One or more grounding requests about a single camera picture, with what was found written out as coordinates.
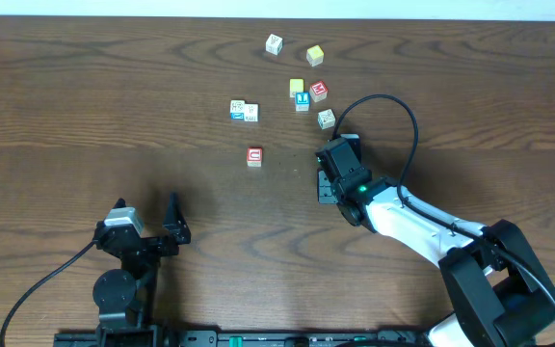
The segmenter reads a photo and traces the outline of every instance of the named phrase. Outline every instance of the toy block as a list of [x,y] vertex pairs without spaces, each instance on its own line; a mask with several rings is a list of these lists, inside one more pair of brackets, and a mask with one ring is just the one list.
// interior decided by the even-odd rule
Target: toy block
[[244,100],[230,100],[230,117],[234,120],[242,120],[245,106],[246,101]]
[[335,116],[331,109],[318,113],[318,125],[321,129],[327,129],[335,125]]
[[329,90],[323,81],[318,81],[309,86],[309,94],[312,96],[312,100],[314,100],[314,102],[326,99],[327,93],[329,93]]
[[290,79],[290,97],[295,97],[296,93],[304,92],[304,80],[301,78]]
[[243,114],[245,121],[258,121],[258,104],[246,104]]
[[309,111],[309,93],[296,93],[295,110]]
[[260,168],[262,165],[262,148],[248,148],[248,166]]
[[265,42],[265,49],[267,52],[277,55],[282,48],[282,42],[281,37],[271,34]]
[[305,57],[311,66],[316,67],[317,65],[323,63],[325,52],[323,52],[319,45],[315,45],[307,50]]

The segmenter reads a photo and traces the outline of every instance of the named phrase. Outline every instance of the white wall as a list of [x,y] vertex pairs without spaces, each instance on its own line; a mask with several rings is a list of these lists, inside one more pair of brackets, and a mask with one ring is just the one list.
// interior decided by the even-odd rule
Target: white wall
[[0,14],[555,21],[555,0],[0,0]]

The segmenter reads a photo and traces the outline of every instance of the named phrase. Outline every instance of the wooden table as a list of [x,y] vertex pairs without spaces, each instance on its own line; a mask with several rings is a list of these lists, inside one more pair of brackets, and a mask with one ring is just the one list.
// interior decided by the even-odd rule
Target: wooden table
[[[264,51],[284,37],[279,56]],[[325,61],[311,68],[314,44]],[[295,113],[290,78],[327,100]],[[403,98],[421,143],[408,186],[466,219],[517,223],[555,283],[555,23],[0,17],[0,327],[16,300],[85,246],[119,197],[146,235],[180,194],[193,243],[164,261],[156,317],[224,330],[434,324],[452,308],[439,271],[316,201],[314,150],[370,93]],[[233,121],[230,99],[260,105]],[[365,162],[397,175],[407,115],[349,115]],[[246,148],[264,148],[261,169]],[[49,346],[97,324],[100,251],[37,291],[9,346]],[[555,339],[555,326],[540,336]]]

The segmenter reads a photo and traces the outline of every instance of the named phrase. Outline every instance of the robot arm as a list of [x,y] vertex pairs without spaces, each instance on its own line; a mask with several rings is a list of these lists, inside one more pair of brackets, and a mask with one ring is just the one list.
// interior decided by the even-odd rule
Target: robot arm
[[[360,141],[347,135],[316,152],[321,203],[335,203],[353,226],[390,236],[437,266],[455,313],[427,331],[435,346],[519,346],[555,321],[555,310],[542,289],[522,270],[508,264],[472,238],[423,217],[404,205],[397,181],[372,179],[361,163]],[[516,255],[549,290],[555,288],[519,228],[507,221],[491,227],[464,221],[412,196],[401,187],[409,205],[448,226],[479,236]],[[486,275],[507,268],[509,276],[491,287]]]

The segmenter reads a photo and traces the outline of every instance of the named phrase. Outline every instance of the wood grain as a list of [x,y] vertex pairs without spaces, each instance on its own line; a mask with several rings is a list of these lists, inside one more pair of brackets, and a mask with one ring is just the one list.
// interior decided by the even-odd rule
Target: wood grain
[[[279,56],[264,52],[270,33]],[[321,44],[311,68],[305,50]],[[324,80],[296,114],[288,79]],[[555,282],[555,23],[0,17],[0,326],[34,282],[92,237],[123,197],[162,232],[179,192],[193,243],[165,261],[156,315],[222,329],[431,325],[451,311],[437,269],[349,227],[315,199],[315,113],[370,93],[403,98],[421,143],[408,179],[461,217],[518,223]],[[260,104],[231,121],[230,99]],[[398,106],[343,125],[365,161],[397,175],[411,141]],[[245,149],[265,149],[246,167]],[[93,329],[90,251],[20,309],[10,346]],[[541,336],[555,338],[555,327]]]

